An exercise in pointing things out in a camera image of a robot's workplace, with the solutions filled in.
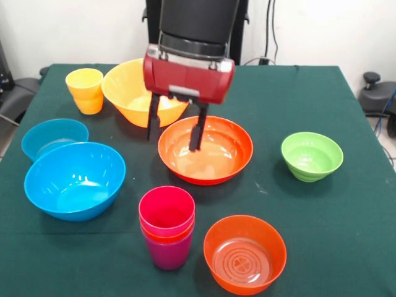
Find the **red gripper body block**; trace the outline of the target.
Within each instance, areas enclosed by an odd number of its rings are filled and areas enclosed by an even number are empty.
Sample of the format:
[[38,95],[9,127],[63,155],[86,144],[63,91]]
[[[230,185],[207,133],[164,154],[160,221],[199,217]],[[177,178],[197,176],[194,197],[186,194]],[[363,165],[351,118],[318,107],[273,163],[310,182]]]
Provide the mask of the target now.
[[198,98],[202,103],[220,105],[226,98],[235,73],[234,61],[224,59],[209,68],[186,66],[180,63],[144,57],[143,74],[147,90],[164,96],[184,95]]

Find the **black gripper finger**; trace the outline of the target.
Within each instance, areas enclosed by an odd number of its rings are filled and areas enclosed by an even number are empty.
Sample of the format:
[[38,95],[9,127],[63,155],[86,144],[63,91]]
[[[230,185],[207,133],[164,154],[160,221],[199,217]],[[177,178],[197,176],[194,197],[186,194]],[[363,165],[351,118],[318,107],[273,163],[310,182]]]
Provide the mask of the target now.
[[160,103],[160,96],[156,93],[152,93],[152,98],[150,101],[149,107],[149,117],[148,117],[148,132],[147,132],[147,140],[150,140],[154,137],[158,128],[160,127],[160,118],[158,117],[158,107]]
[[202,135],[205,127],[205,120],[207,117],[208,107],[207,103],[199,103],[199,115],[196,125],[192,128],[191,139],[189,143],[189,150],[195,152],[200,150],[200,145],[202,141]]

